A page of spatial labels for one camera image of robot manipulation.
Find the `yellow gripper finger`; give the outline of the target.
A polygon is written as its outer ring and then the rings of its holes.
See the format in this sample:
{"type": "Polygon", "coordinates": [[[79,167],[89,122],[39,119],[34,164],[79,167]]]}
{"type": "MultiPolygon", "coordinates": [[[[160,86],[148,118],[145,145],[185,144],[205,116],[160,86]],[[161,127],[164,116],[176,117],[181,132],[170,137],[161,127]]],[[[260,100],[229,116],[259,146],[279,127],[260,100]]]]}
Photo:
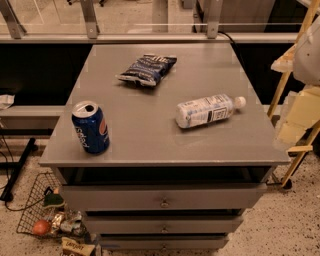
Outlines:
{"type": "Polygon", "coordinates": [[[306,85],[300,92],[285,98],[276,124],[275,141],[296,144],[306,130],[320,120],[320,87],[306,85]]]}

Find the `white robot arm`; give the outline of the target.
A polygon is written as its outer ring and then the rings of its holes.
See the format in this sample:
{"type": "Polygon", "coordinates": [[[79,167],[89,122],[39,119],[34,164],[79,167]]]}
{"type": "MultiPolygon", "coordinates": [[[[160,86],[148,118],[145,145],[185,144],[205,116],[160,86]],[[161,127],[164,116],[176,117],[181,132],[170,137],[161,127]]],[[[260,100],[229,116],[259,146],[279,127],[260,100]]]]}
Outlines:
{"type": "Polygon", "coordinates": [[[291,71],[305,87],[290,92],[276,125],[276,140],[296,144],[320,120],[320,17],[317,17],[298,42],[275,60],[271,69],[291,71]]]}

